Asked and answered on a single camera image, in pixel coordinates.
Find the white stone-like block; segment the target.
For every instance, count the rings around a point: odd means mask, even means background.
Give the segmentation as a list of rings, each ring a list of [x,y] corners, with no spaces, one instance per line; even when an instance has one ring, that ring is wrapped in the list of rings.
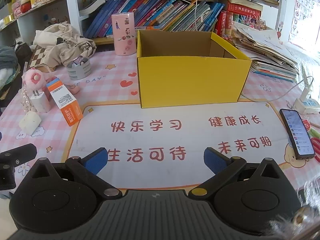
[[[25,134],[32,135],[40,123],[40,116],[36,112],[28,111],[18,125]]]

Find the pearl flower hair accessory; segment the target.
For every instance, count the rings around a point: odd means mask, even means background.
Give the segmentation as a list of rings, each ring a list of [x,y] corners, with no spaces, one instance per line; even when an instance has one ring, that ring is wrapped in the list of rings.
[[[33,104],[31,103],[31,100],[27,94],[27,90],[24,87],[20,89],[20,95],[21,95],[21,105],[25,113],[27,113],[28,111],[31,111]]]

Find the orange blue toothpaste box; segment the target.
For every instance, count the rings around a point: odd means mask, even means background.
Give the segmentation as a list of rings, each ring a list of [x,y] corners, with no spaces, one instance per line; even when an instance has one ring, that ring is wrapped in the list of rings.
[[[46,86],[68,126],[73,126],[83,118],[77,99],[59,78],[50,81]]]

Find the white power adapter plug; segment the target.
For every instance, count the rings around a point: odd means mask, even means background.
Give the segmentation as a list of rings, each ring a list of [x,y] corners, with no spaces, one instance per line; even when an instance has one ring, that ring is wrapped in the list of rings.
[[[50,111],[51,105],[44,91],[33,90],[33,95],[30,99],[37,112],[48,113]]]

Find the pink plush pig toy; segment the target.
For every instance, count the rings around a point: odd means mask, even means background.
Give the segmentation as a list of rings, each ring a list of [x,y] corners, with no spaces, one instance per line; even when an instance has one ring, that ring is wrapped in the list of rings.
[[[26,90],[39,90],[46,87],[46,77],[46,73],[38,69],[31,68],[22,75],[22,83]]]

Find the grey tape roll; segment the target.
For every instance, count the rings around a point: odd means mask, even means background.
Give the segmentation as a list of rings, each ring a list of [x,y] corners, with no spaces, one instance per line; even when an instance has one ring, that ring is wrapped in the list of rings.
[[[81,80],[91,74],[91,64],[88,59],[86,64],[72,66],[72,61],[67,65],[67,73],[72,81]]]

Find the pink checkered desk mat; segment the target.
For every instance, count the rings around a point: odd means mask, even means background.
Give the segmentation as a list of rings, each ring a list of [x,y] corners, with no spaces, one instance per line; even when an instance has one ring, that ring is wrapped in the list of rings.
[[[250,73],[238,103],[142,109],[136,56],[112,51],[91,58],[92,74],[78,82],[83,119],[68,126],[57,106],[41,115],[32,135],[18,123],[24,116],[14,98],[1,115],[1,150],[27,143],[38,157],[60,163],[104,147],[107,166],[99,176],[120,189],[189,189],[211,176],[203,152],[258,163],[273,158],[294,188],[319,176],[315,159],[296,160],[279,116],[300,96],[292,83]]]

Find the black smartphone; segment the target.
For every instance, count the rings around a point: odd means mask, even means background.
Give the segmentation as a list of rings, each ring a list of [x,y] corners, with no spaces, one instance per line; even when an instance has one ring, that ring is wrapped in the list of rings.
[[[311,139],[299,113],[292,109],[280,109],[280,116],[289,135],[297,160],[315,157]]]

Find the red scissors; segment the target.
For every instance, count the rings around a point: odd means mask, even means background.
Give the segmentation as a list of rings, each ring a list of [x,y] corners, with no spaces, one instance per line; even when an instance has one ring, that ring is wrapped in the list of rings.
[[[315,152],[315,159],[320,162],[320,139],[319,138],[311,138],[311,143]]]

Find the brown checkered chess board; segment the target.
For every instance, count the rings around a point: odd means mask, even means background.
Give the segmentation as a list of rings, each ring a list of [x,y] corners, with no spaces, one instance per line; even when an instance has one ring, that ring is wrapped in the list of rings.
[[[45,57],[49,53],[49,51],[50,48],[42,48],[41,46],[36,45],[31,55],[31,59],[28,63],[27,70],[35,68],[44,73],[54,72],[56,70],[56,67],[49,66],[47,64],[47,61],[45,60]]]

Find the yellow cardboard box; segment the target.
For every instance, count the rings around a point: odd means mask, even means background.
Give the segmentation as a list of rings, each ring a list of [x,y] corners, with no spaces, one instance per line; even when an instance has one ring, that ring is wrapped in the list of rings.
[[[237,102],[252,61],[216,33],[140,30],[142,108]]]

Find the stack of papers and booklets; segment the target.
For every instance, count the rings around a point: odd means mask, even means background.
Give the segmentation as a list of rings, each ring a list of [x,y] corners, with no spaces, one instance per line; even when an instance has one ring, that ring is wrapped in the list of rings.
[[[278,40],[275,30],[257,30],[233,22],[232,41],[252,60],[252,72],[289,82],[299,75],[297,60]]]

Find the pink cylindrical canister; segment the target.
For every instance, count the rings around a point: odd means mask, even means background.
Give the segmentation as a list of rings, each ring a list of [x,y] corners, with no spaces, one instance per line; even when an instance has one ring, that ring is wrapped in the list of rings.
[[[135,19],[133,12],[113,14],[112,31],[115,53],[129,56],[137,51]]]

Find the row of colourful books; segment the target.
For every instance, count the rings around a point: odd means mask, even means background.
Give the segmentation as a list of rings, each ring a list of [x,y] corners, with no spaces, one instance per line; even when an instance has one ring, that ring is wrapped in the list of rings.
[[[136,29],[208,31],[228,36],[234,22],[266,30],[262,6],[248,0],[96,0],[86,38],[112,36],[113,14],[134,14]]]

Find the alphabet wall poster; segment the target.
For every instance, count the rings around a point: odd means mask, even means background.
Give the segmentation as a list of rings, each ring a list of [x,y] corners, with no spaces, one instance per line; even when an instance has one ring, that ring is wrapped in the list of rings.
[[[295,0],[289,42],[319,53],[319,0]]]

